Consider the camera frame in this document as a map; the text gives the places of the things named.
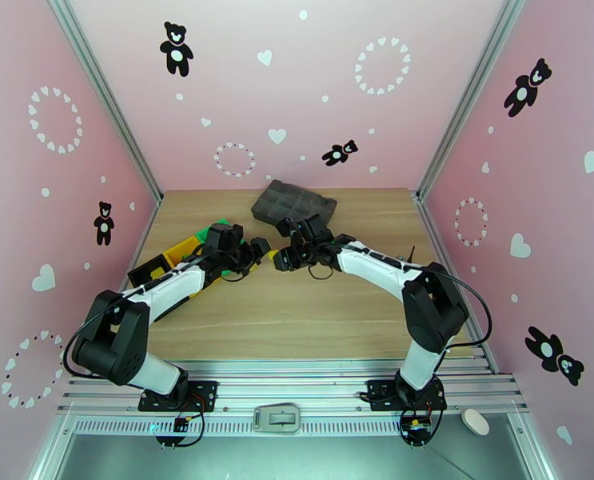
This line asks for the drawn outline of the dark translucent organizer box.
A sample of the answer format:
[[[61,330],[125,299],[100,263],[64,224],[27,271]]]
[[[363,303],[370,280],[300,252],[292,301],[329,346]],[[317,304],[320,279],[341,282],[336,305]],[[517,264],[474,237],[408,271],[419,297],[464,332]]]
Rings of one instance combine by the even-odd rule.
[[[258,221],[271,226],[286,218],[299,222],[315,214],[328,223],[336,208],[336,199],[274,179],[252,205],[251,213]]]

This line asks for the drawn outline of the yellow plastic bin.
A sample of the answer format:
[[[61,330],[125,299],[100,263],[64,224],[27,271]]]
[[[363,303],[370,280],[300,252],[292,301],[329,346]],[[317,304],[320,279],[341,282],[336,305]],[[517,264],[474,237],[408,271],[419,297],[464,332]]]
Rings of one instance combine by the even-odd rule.
[[[166,250],[163,255],[170,269],[175,268],[184,257],[191,255],[202,243],[203,241],[197,235],[191,235],[186,240]]]

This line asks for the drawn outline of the black plastic bin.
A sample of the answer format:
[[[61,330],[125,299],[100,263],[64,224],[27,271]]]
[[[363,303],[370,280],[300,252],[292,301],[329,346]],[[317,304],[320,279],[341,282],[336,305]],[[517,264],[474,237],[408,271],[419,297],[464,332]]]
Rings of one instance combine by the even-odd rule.
[[[171,265],[164,254],[158,254],[145,263],[133,268],[128,274],[128,279],[133,288],[160,278],[171,270]]]

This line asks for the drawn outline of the grey plastic device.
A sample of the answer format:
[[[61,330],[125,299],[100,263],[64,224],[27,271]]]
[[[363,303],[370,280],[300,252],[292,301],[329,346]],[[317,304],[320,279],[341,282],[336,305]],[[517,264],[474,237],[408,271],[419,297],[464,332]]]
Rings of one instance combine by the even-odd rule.
[[[253,431],[260,434],[296,434],[301,429],[301,410],[292,403],[258,406],[253,412]]]

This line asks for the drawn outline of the white oval object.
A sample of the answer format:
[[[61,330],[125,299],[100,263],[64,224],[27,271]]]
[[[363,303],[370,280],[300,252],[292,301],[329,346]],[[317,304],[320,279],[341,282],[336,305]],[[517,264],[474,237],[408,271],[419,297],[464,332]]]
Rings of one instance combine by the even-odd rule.
[[[490,432],[488,420],[477,410],[473,408],[465,409],[461,413],[461,420],[464,425],[478,436],[487,436]]]

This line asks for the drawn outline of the aluminium table side rail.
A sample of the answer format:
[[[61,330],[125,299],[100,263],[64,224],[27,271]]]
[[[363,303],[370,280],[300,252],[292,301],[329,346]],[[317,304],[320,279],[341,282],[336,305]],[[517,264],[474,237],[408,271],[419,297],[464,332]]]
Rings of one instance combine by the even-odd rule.
[[[465,327],[470,340],[468,342],[462,342],[459,347],[457,347],[457,343],[453,343],[452,348],[447,352],[446,356],[452,357],[457,350],[464,350],[466,348],[479,350],[482,352],[483,358],[487,362],[487,366],[491,370],[491,373],[499,374],[499,367],[488,345],[488,340],[491,338],[493,330],[492,313],[488,303],[478,291],[473,289],[467,282],[463,282],[460,279],[460,276],[456,272],[452,263],[452,259],[448,255],[447,247],[445,246],[437,224],[431,215],[427,202],[415,191],[412,192],[412,198],[437,259],[446,268],[448,274],[456,279],[456,284],[460,288],[460,295],[464,299],[469,312],[469,318],[466,321]],[[487,323],[485,329],[482,328],[476,311],[474,310],[474,301],[479,303],[484,312],[485,322]]]
[[[145,245],[145,241],[146,241],[148,234],[152,228],[153,221],[157,215],[159,207],[160,207],[160,204],[156,203],[152,212],[151,212],[151,215],[149,216],[148,220],[146,221],[145,229],[143,230],[142,236],[140,237],[140,239],[137,243],[134,254],[133,254],[132,258],[130,259],[130,263],[127,266],[126,272],[130,272],[137,265],[137,261],[139,259],[139,256],[142,253],[143,247]],[[124,290],[130,289],[131,287],[132,287],[132,285],[130,284],[129,278],[127,276],[125,276],[122,280],[121,285],[119,286],[119,291],[122,292]]]

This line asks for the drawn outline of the aluminium front rail platform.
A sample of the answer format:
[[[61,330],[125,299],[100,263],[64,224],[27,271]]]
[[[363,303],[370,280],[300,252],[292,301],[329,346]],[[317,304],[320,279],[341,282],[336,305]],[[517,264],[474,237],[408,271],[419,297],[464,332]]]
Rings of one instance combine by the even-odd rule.
[[[362,393],[369,380],[393,380],[393,365],[376,362],[197,362],[194,381],[219,383],[213,412],[158,413],[138,410],[142,392],[103,381],[72,379],[58,401],[59,415],[75,418],[73,433],[150,436],[185,444],[200,435],[258,436],[256,407],[292,403],[301,410],[304,437],[396,436],[404,411],[372,411]],[[189,419],[186,434],[174,433],[177,416]]]

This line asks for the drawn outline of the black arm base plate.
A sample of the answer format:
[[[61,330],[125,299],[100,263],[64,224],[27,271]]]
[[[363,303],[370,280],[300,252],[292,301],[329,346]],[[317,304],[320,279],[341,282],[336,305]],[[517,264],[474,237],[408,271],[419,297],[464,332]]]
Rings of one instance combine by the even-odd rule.
[[[405,381],[369,380],[361,395],[372,411],[443,411],[447,409],[442,381],[433,377],[422,389],[415,390]]]
[[[192,381],[181,377],[169,394],[144,390],[139,398],[141,412],[213,412],[217,388],[216,381]]]

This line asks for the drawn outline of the aluminium frame post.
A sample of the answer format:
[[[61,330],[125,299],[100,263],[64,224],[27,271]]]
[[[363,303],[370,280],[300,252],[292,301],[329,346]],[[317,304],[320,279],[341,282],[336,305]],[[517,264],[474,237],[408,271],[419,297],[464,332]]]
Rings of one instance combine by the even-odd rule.
[[[155,180],[151,169],[146,161],[137,139],[122,112],[114,92],[103,73],[103,69],[94,54],[92,46],[88,41],[81,23],[78,21],[75,10],[70,0],[47,0],[65,36],[67,37],[74,53],[76,54],[82,69],[86,73],[93,86],[101,104],[108,114],[118,137],[122,140],[128,155],[143,182],[152,194],[156,206],[160,206],[163,199],[163,192]]]
[[[530,480],[557,480],[548,455],[544,452],[532,428],[529,413],[514,412],[507,413],[506,416],[524,464],[524,470]]]
[[[71,414],[54,417],[27,480],[56,480],[73,435],[74,422]]]
[[[423,206],[426,203],[433,185],[458,140],[460,132],[468,121],[468,117],[475,107],[476,101],[492,73],[496,60],[499,58],[526,2],[527,0],[504,0],[472,74],[456,105],[456,109],[437,143],[436,150],[424,176],[414,191],[415,201],[420,205]]]

